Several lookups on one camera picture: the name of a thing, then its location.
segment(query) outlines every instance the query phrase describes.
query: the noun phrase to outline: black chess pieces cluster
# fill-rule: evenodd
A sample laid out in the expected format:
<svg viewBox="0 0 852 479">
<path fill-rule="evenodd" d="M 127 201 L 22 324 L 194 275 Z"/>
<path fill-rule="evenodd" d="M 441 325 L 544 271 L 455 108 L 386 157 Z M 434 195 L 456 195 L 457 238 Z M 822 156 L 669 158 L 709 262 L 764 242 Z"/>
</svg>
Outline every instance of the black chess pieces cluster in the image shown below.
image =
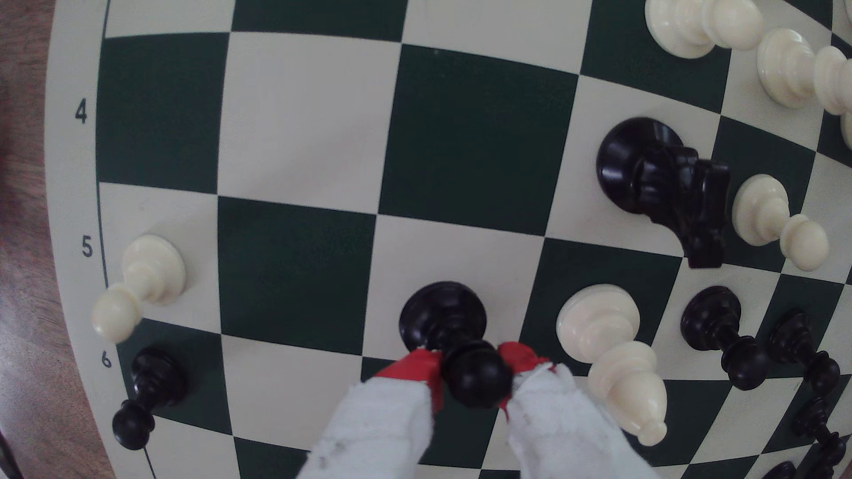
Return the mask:
<svg viewBox="0 0 852 479">
<path fill-rule="evenodd" d="M 840 366 L 827 352 L 816 352 L 810 319 L 801 309 L 791 309 L 775 323 L 767 353 L 779 363 L 802 363 L 804 380 L 817 395 L 828 395 L 838 385 Z"/>
<path fill-rule="evenodd" d="M 187 375 L 165 352 L 145 348 L 130 365 L 136 398 L 121 404 L 112 417 L 112 433 L 132 451 L 142 449 L 154 429 L 153 409 L 174 406 L 187 393 Z"/>
<path fill-rule="evenodd" d="M 467 286 L 442 281 L 425 286 L 400 314 L 400 335 L 409 351 L 440 350 L 440 374 L 450 394 L 467 407 L 495 407 L 511 392 L 512 371 L 482 340 L 482 301 Z"/>
<path fill-rule="evenodd" d="M 698 293 L 681 318 L 681 334 L 699 351 L 722 350 L 722 369 L 739 390 L 753 390 L 769 374 L 769 358 L 757 340 L 740 336 L 740 300 L 724 286 Z"/>
<path fill-rule="evenodd" d="M 808 401 L 793 418 L 792 431 L 796 436 L 814 438 L 820 444 L 820 456 L 805 475 L 806 479 L 831 479 L 834 466 L 846 454 L 846 440 L 828 430 L 828 404 L 821 397 Z"/>
<path fill-rule="evenodd" d="M 690 268 L 722 266 L 731 180 L 725 164 L 700 159 L 655 119 L 631 118 L 604 138 L 597 179 L 619 208 L 674 232 Z"/>
<path fill-rule="evenodd" d="M 763 479 L 793 479 L 795 475 L 796 466 L 790 461 L 784 461 L 767 472 Z"/>
</svg>

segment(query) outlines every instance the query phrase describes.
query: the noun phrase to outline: wooden table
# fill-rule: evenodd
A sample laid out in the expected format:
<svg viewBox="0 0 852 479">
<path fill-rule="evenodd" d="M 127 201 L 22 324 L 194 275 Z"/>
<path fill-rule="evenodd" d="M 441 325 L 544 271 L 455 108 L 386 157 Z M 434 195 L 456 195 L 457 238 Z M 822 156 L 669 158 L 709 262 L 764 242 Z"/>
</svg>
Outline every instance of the wooden table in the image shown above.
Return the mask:
<svg viewBox="0 0 852 479">
<path fill-rule="evenodd" d="M 43 115 L 53 8 L 53 0 L 0 0 L 0 431 L 27 479 L 114 477 L 68 341 L 50 246 Z"/>
</svg>

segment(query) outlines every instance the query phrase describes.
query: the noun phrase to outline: chess piece base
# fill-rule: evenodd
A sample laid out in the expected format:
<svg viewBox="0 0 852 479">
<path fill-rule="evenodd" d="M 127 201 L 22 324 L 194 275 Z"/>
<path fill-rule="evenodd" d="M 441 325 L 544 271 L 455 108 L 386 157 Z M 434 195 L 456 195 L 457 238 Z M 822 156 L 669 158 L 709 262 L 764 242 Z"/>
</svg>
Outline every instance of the chess piece base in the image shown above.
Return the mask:
<svg viewBox="0 0 852 479">
<path fill-rule="evenodd" d="M 652 118 L 631 118 L 610 130 L 597 154 L 597 179 L 603 192 L 619 208 L 642 214 L 636 191 L 636 173 L 650 147 L 682 147 L 681 137 Z"/>
</svg>

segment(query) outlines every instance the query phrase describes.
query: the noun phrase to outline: number 4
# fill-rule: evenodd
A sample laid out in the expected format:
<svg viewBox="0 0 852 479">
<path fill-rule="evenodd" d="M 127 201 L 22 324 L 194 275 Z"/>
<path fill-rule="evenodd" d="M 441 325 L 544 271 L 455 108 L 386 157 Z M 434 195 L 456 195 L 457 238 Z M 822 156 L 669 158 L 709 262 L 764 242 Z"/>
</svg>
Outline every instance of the number 4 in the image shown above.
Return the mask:
<svg viewBox="0 0 852 479">
<path fill-rule="evenodd" d="M 89 115 L 86 114 L 86 99 L 83 98 L 80 100 L 80 106 L 77 107 L 77 112 L 74 113 L 74 118 L 82 121 L 83 124 L 86 124 L 86 118 L 88 117 Z"/>
</svg>

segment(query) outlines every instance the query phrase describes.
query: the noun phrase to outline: white chess piece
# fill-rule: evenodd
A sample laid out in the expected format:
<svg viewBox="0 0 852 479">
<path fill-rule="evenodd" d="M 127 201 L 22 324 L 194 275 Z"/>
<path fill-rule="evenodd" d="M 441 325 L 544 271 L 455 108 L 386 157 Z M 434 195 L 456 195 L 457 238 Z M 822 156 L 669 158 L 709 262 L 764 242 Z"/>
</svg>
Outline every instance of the white chess piece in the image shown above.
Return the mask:
<svg viewBox="0 0 852 479">
<path fill-rule="evenodd" d="M 769 175 L 755 175 L 740 187 L 731 210 L 734 230 L 749 245 L 780 240 L 781 253 L 802 271 L 813 271 L 828 256 L 826 230 L 805 215 L 790 216 L 787 191 Z"/>
<path fill-rule="evenodd" d="M 589 389 L 603 400 L 621 429 L 644 446 L 665 437 L 665 384 L 654 372 L 657 355 L 633 341 L 639 309 L 630 294 L 615 285 L 589 286 L 573 295 L 559 312 L 556 336 L 577 361 L 592 363 Z"/>
<path fill-rule="evenodd" d="M 763 15 L 751 0 L 646 0 L 645 22 L 659 46 L 698 58 L 714 45 L 750 50 L 763 35 Z"/>
<path fill-rule="evenodd" d="M 181 253 L 166 239 L 143 234 L 124 251 L 124 282 L 106 289 L 92 308 L 92 325 L 110 343 L 130 337 L 142 321 L 141 302 L 174 302 L 183 292 L 187 271 Z"/>
<path fill-rule="evenodd" d="M 816 94 L 832 115 L 852 110 L 852 61 L 836 47 L 814 55 L 802 35 L 773 28 L 757 47 L 757 72 L 773 100 L 799 108 Z"/>
</svg>

